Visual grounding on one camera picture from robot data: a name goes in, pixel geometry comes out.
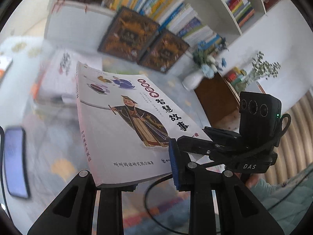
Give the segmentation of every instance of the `phone screen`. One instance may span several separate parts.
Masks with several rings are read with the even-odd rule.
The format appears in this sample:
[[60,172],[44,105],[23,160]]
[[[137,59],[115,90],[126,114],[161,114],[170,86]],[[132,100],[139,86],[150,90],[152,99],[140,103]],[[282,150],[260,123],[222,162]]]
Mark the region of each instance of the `phone screen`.
[[4,171],[7,189],[12,196],[28,198],[24,173],[24,140],[23,128],[10,128],[5,132]]

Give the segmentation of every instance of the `silver bolt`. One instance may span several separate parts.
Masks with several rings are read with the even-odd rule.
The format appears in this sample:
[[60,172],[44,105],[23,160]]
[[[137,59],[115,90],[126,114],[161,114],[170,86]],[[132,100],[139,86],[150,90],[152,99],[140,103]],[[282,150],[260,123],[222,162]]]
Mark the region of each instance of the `silver bolt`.
[[188,167],[189,167],[190,169],[194,169],[194,168],[197,167],[197,164],[194,163],[194,162],[190,162],[190,163],[188,163]]
[[80,173],[79,173],[79,176],[80,177],[85,177],[85,176],[87,176],[88,175],[88,171],[86,171],[86,170],[82,170]]
[[230,170],[226,170],[226,171],[224,171],[224,175],[225,175],[225,177],[230,178],[233,176],[233,173]]

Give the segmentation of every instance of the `beige striped curtain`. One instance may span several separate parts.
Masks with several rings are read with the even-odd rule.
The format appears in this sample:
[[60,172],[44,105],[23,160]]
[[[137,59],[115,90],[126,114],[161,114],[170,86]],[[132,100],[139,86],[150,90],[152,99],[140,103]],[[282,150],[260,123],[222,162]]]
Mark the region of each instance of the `beige striped curtain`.
[[287,113],[291,116],[291,125],[279,147],[275,148],[278,153],[276,164],[265,173],[270,184],[286,181],[313,162],[313,97],[310,92]]

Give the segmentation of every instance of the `ornate brown book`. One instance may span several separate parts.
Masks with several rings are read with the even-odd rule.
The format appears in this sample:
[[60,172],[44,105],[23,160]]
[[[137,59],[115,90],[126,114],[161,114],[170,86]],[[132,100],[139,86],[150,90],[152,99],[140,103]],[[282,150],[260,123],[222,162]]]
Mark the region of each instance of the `ornate brown book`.
[[107,30],[98,51],[128,61],[138,61],[158,28],[159,24],[153,20],[122,7]]
[[139,64],[166,73],[185,53],[189,45],[168,30],[163,30]]

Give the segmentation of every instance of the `illustrated man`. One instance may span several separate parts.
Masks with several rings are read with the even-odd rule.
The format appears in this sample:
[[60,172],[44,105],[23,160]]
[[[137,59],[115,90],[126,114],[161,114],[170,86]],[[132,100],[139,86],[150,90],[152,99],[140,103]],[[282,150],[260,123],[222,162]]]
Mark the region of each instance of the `illustrated man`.
[[128,96],[122,96],[124,106],[110,107],[110,109],[125,120],[132,127],[147,147],[167,147],[168,133],[161,122],[151,113],[136,107],[136,102]]

